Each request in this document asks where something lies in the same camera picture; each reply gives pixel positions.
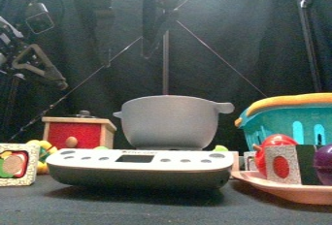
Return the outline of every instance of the purple fruit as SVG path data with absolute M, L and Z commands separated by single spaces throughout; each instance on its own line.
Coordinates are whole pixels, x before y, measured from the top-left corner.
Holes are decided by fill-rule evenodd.
M 319 182 L 332 185 L 332 145 L 325 145 L 315 151 L 313 167 Z

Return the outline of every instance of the kitchen appliance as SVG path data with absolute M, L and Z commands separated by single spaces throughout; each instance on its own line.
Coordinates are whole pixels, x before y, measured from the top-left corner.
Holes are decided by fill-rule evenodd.
M 228 181 L 232 153 L 68 148 L 46 164 L 52 178 L 69 185 L 215 189 Z

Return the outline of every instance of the pink plate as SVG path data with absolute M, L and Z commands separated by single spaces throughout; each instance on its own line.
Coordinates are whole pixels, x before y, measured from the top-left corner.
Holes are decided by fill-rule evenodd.
M 231 172 L 231 176 L 271 195 L 301 204 L 332 205 L 332 186 L 285 184 L 269 181 L 257 171 Z

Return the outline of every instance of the red wooden box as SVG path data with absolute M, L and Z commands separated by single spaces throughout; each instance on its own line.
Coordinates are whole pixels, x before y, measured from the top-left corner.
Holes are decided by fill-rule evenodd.
M 42 140 L 57 149 L 95 148 L 112 149 L 115 126 L 107 119 L 77 117 L 42 117 L 45 122 Z

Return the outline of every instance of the red apple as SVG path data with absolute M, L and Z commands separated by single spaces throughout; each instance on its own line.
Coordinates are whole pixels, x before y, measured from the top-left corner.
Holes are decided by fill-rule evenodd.
M 254 145 L 255 157 L 255 167 L 258 172 L 266 177 L 266 160 L 265 160 L 265 147 L 266 146 L 277 146 L 277 145 L 295 145 L 297 142 L 286 135 L 273 134 L 267 136 L 261 145 Z

